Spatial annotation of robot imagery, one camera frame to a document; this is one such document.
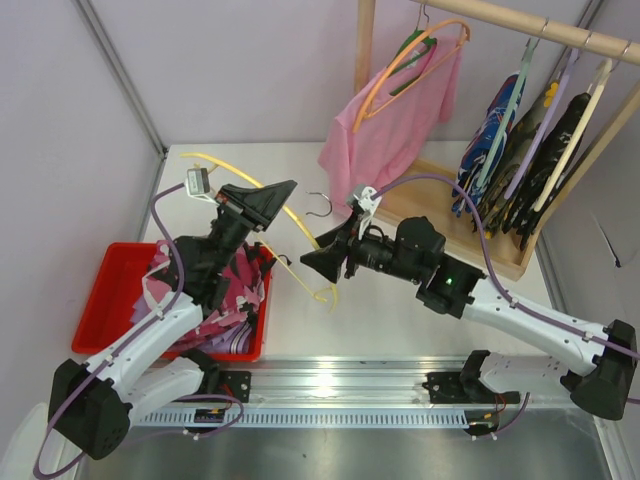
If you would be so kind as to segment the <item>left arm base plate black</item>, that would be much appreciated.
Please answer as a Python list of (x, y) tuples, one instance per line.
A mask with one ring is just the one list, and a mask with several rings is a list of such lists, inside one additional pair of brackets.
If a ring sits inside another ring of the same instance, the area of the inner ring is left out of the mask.
[(252, 373), (250, 371), (222, 371), (214, 392), (220, 395), (232, 396), (242, 403), (247, 403), (251, 392), (251, 380)]

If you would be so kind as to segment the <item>yellow hanger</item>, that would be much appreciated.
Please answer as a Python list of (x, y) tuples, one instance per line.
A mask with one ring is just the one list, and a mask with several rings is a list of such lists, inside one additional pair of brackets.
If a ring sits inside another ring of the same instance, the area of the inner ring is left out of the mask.
[[(257, 179), (246, 173), (245, 171), (233, 166), (232, 164), (223, 161), (217, 157), (214, 157), (209, 154), (205, 154), (202, 152), (186, 152), (180, 154), (181, 158), (192, 158), (198, 160), (204, 160), (212, 165), (209, 173), (214, 172), (218, 168), (222, 168), (235, 176), (241, 178), (242, 180), (248, 182), (254, 187), (261, 188), (263, 184), (259, 182)], [(307, 238), (310, 245), (314, 250), (319, 249), (319, 244), (313, 237), (311, 231), (307, 227), (307, 225), (303, 222), (303, 220), (287, 205), (283, 206), (284, 213), (294, 222), (297, 228), (301, 231), (301, 233)], [(276, 255), (275, 250), (271, 247), (271, 245), (264, 240), (262, 236), (255, 233), (255, 238), (259, 241), (259, 243), (266, 247), (267, 250), (276, 258), (276, 260), (283, 266), (283, 268), (288, 272), (288, 274), (307, 292), (307, 294), (313, 298), (316, 302), (327, 304), (329, 306), (329, 312), (333, 313), (339, 302), (339, 293), (335, 286), (327, 286), (323, 289), (313, 291), (312, 288), (305, 283), (295, 272), (294, 270), (286, 265), (286, 262)]]

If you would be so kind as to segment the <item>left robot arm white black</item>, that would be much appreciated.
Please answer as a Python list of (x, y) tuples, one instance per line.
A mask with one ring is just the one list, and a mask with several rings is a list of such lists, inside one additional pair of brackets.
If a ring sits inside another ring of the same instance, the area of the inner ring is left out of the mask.
[(83, 363), (68, 359), (56, 369), (49, 429), (101, 460), (123, 442), (134, 421), (173, 401), (215, 393), (219, 366), (196, 348), (159, 370), (149, 368), (222, 305), (231, 285), (224, 270), (250, 233), (271, 225), (296, 186), (293, 180), (222, 186), (210, 233), (169, 239), (169, 264), (160, 270), (169, 291), (158, 306), (98, 354)]

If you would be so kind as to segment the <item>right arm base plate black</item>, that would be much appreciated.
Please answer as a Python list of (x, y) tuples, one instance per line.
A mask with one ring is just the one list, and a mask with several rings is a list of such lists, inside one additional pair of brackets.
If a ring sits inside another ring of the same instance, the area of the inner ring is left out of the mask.
[(518, 392), (496, 393), (478, 379), (464, 377), (459, 371), (429, 372), (422, 388), (433, 404), (515, 405), (521, 402)]

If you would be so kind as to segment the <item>pink camouflage trousers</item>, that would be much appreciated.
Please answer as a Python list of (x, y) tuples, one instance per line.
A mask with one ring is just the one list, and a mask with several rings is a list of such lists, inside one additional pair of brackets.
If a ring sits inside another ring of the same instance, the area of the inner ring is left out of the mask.
[[(133, 324), (148, 315), (150, 306), (160, 302), (170, 290), (169, 285), (161, 279), (161, 275), (167, 272), (169, 252), (165, 240), (156, 243), (156, 251), (148, 266), (148, 272), (142, 279), (143, 294), (133, 305)], [(224, 304), (231, 304), (235, 297), (244, 296), (256, 304), (258, 320), (259, 307), (266, 296), (266, 276), (275, 263), (272, 254), (259, 242), (252, 245), (243, 244), (237, 250), (230, 266), (223, 271), (223, 276), (230, 280), (230, 288), (218, 310)]]

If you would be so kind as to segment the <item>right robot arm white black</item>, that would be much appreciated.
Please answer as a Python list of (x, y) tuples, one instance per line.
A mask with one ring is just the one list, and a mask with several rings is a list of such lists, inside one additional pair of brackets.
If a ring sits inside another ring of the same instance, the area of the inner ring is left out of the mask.
[(331, 283), (360, 267), (411, 282), (431, 311), (490, 326), (543, 353), (515, 359), (474, 352), (465, 376), (472, 384), (495, 393), (564, 395), (594, 416), (623, 417), (639, 362), (633, 326), (593, 323), (517, 300), (482, 270), (446, 254), (445, 237), (425, 217), (403, 220), (395, 238), (376, 226), (358, 227), (351, 216), (321, 235), (319, 249), (301, 263)]

